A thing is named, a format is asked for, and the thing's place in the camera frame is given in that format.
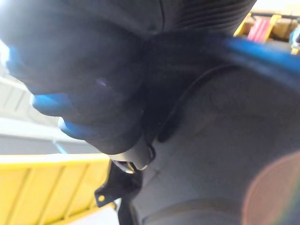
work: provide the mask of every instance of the yellow bin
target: yellow bin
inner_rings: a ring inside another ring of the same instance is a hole
[[[0,225],[62,225],[99,210],[109,167],[104,154],[0,156]]]

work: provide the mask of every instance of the gray surface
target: gray surface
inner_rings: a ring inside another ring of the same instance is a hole
[[[87,143],[57,142],[67,154],[100,153],[95,147]]]
[[[134,200],[140,221],[188,200],[222,198],[241,207],[263,167],[300,149],[298,96],[249,72],[219,73],[184,106],[174,136],[155,144],[157,159],[144,173],[144,187]],[[201,221],[188,217],[187,224]],[[183,224],[176,218],[145,225]]]
[[[0,136],[0,155],[55,154],[60,151],[52,141]]]

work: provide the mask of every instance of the red object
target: red object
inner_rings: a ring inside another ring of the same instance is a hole
[[[270,26],[270,20],[258,18],[250,29],[248,40],[265,42],[265,37]]]

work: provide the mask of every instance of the bolt hole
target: bolt hole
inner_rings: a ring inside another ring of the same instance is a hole
[[[104,200],[105,200],[104,195],[100,195],[100,196],[98,197],[98,201],[99,201],[99,202],[103,202]]]

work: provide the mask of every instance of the black metal bracket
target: black metal bracket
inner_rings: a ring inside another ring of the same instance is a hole
[[[125,173],[115,163],[111,162],[106,183],[95,191],[98,207],[105,206],[118,198],[129,202],[142,187],[142,172]]]

